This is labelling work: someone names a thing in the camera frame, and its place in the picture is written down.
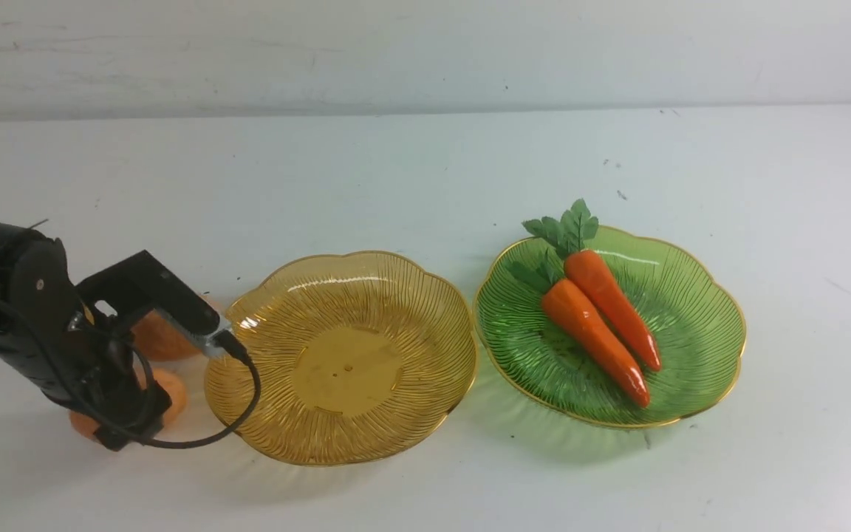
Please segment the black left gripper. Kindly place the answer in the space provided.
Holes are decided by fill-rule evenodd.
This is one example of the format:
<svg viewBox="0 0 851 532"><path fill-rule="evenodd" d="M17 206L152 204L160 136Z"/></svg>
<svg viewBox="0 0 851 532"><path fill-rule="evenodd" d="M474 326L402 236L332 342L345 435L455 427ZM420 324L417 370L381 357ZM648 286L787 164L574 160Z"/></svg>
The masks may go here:
<svg viewBox="0 0 851 532"><path fill-rule="evenodd" d="M81 299L58 239L24 235L0 243L0 359L54 404L98 412L92 440L111 451L132 434L152 439L174 400L162 384L133 368L122 341L99 327L105 318Z"/></svg>

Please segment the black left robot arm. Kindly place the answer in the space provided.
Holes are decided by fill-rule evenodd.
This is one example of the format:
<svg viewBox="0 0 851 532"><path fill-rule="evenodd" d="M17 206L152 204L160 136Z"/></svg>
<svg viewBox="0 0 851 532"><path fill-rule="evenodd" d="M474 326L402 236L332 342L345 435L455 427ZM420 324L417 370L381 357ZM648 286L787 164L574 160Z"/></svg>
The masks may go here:
<svg viewBox="0 0 851 532"><path fill-rule="evenodd" d="M113 324L69 279L60 239L0 222L0 360L119 451L155 438L173 403Z"/></svg>

